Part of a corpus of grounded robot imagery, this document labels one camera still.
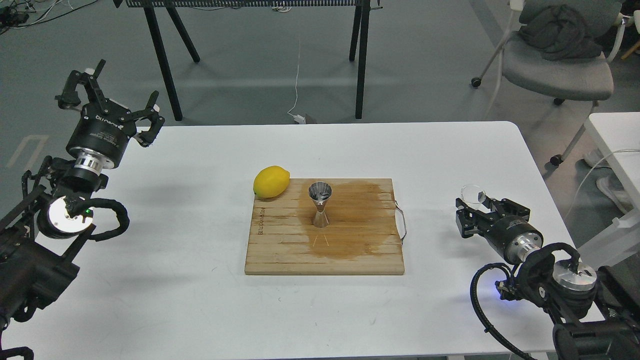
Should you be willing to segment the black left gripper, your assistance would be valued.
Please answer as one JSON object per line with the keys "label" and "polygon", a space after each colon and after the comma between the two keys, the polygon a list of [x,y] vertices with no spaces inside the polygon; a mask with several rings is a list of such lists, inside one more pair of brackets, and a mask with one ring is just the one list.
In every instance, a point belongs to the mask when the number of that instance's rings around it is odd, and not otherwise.
{"label": "black left gripper", "polygon": [[[159,114],[156,104],[160,95],[157,90],[151,92],[144,109],[134,112],[107,99],[98,84],[98,76],[105,64],[105,59],[101,59],[93,71],[71,71],[61,95],[55,96],[55,100],[60,109],[73,109],[82,102],[77,86],[84,87],[88,103],[82,107],[80,121],[66,145],[66,151],[75,158],[80,151],[99,153],[106,159],[104,167],[114,169],[121,164],[130,138],[148,148],[162,129],[165,118]],[[149,128],[138,132],[139,121],[149,121]]]}

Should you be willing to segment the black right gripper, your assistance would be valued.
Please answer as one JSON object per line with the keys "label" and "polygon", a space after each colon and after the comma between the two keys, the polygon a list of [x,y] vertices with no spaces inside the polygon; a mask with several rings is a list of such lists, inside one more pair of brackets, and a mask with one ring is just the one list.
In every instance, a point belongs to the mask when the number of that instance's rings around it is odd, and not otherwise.
{"label": "black right gripper", "polygon": [[525,262],[530,253],[542,248],[542,233],[529,223],[530,208],[508,198],[486,198],[482,204],[490,212],[455,199],[455,223],[463,239],[480,235],[511,265]]}

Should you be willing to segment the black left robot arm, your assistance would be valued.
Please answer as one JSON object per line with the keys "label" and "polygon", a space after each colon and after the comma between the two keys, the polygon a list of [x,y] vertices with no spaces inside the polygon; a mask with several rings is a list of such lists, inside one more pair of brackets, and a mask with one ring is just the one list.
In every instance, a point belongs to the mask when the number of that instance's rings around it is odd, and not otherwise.
{"label": "black left robot arm", "polygon": [[94,69],[71,71],[62,93],[55,97],[60,109],[87,103],[67,145],[70,159],[46,156],[38,171],[22,175],[22,200],[1,219],[0,320],[6,330],[11,321],[27,322],[61,296],[79,273],[74,258],[89,240],[101,242],[128,230],[126,208],[114,199],[97,198],[105,189],[104,170],[117,168],[131,139],[149,147],[162,129],[154,91],[144,109],[107,98],[98,84],[106,61]]}

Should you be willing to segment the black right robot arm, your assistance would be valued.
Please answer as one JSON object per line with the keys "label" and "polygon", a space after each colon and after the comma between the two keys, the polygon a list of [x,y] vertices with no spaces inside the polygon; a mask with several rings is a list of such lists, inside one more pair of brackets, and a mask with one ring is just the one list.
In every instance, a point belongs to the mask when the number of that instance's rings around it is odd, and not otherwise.
{"label": "black right robot arm", "polygon": [[455,200],[461,237],[480,235],[503,259],[476,271],[471,306],[486,333],[523,359],[530,355],[508,341],[489,321],[478,298],[480,276],[499,269],[505,280],[494,286],[502,300],[526,300],[553,322],[552,339],[560,360],[637,360],[639,296],[626,289],[609,266],[594,269],[567,243],[543,244],[530,222],[530,209],[510,199],[481,200],[488,212]]}

